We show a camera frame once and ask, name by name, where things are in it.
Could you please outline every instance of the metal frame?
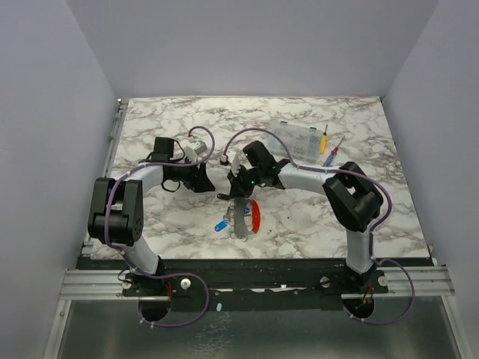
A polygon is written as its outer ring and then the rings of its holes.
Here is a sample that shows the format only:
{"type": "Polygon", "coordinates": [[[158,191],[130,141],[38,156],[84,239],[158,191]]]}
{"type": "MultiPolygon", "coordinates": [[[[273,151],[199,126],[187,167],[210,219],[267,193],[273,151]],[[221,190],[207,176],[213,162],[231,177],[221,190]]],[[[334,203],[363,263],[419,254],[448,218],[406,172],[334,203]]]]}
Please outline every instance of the metal frame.
{"type": "Polygon", "coordinates": [[[67,325],[70,305],[71,301],[58,301],[52,329],[50,330],[45,352],[43,353],[43,359],[55,359],[58,357],[61,340],[63,339],[63,333],[65,331],[65,326],[67,325]]]}
{"type": "MultiPolygon", "coordinates": [[[[118,145],[120,143],[121,130],[125,123],[126,110],[128,109],[128,99],[119,99],[118,100],[118,110],[115,114],[113,120],[112,131],[110,132],[110,145],[108,152],[106,153],[105,165],[102,169],[102,176],[107,177],[112,172],[113,162],[115,160],[115,155],[117,153],[118,145]]],[[[82,256],[89,257],[93,250],[93,241],[88,235],[88,232],[85,233],[82,246],[82,256]]]]}

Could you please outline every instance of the black bracket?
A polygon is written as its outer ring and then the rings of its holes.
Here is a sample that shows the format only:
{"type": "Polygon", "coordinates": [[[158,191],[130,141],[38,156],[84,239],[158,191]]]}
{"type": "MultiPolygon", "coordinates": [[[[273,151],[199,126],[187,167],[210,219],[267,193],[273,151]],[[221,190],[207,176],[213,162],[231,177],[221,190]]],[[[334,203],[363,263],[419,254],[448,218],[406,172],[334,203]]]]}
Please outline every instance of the black bracket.
{"type": "MultiPolygon", "coordinates": [[[[95,181],[88,216],[88,234],[105,244],[106,204],[115,179],[100,177],[95,181]]],[[[121,209],[112,209],[109,220],[111,242],[132,247],[143,232],[143,185],[140,180],[123,181],[115,192],[113,204],[122,203],[121,209]]]]}
{"type": "MultiPolygon", "coordinates": [[[[354,162],[347,162],[340,169],[364,175],[354,162]]],[[[383,203],[382,195],[365,179],[335,174],[326,180],[323,188],[336,218],[348,230],[364,232],[369,223],[379,215],[383,203]],[[348,188],[354,188],[354,193],[351,194],[348,188]]]]}

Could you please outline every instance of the white wall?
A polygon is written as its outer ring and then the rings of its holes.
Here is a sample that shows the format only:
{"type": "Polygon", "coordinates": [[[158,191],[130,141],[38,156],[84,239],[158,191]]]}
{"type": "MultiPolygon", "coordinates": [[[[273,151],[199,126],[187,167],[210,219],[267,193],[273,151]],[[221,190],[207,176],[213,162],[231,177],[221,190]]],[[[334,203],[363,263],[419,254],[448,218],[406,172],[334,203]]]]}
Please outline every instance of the white wall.
{"type": "Polygon", "coordinates": [[[67,0],[120,97],[380,95],[437,0],[67,0]]]}
{"type": "Polygon", "coordinates": [[[385,101],[433,255],[479,358],[479,1],[440,0],[385,101]]]}
{"type": "Polygon", "coordinates": [[[41,358],[117,107],[63,0],[0,12],[0,357],[41,358]]]}

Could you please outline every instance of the red object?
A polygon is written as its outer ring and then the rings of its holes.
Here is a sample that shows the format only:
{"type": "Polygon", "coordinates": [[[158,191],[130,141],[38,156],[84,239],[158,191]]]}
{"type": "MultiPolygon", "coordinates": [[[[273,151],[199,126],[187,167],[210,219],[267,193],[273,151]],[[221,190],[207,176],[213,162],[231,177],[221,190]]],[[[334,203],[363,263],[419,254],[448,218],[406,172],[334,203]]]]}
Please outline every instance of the red object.
{"type": "Polygon", "coordinates": [[[251,213],[252,213],[252,219],[253,219],[253,233],[257,233],[258,230],[260,230],[260,225],[261,225],[261,213],[260,213],[260,207],[256,203],[255,200],[251,202],[251,213]]]}

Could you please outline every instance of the marble tabletop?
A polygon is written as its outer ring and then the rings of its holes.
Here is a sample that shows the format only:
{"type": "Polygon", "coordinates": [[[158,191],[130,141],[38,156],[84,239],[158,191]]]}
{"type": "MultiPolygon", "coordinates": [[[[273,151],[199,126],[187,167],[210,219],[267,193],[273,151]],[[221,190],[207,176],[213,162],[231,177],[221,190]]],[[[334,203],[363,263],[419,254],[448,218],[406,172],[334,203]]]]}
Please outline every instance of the marble tabletop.
{"type": "MultiPolygon", "coordinates": [[[[113,177],[120,176],[144,159],[153,149],[156,136],[182,140],[191,127],[203,125],[211,129],[216,139],[215,152],[207,163],[207,174],[216,192],[195,194],[181,186],[174,194],[160,187],[145,194],[143,235],[155,253],[166,259],[346,256],[346,233],[326,197],[296,189],[254,190],[253,199],[261,210],[261,227],[257,234],[235,239],[228,230],[215,232],[215,225],[222,220],[228,207],[228,202],[217,199],[216,194],[229,192],[228,168],[219,165],[220,150],[241,129],[268,129],[274,120],[315,126],[321,131],[328,124],[329,145],[319,164],[345,136],[334,165],[346,161],[358,163],[368,176],[385,186],[393,200],[391,216],[376,229],[375,254],[378,257],[429,256],[377,97],[131,99],[113,164],[113,177]]],[[[201,130],[195,132],[195,137],[210,143],[207,134],[201,130]]],[[[247,132],[238,137],[231,149],[241,152],[254,140],[266,143],[267,135],[247,132]]],[[[95,239],[91,258],[119,256],[95,239]]]]}

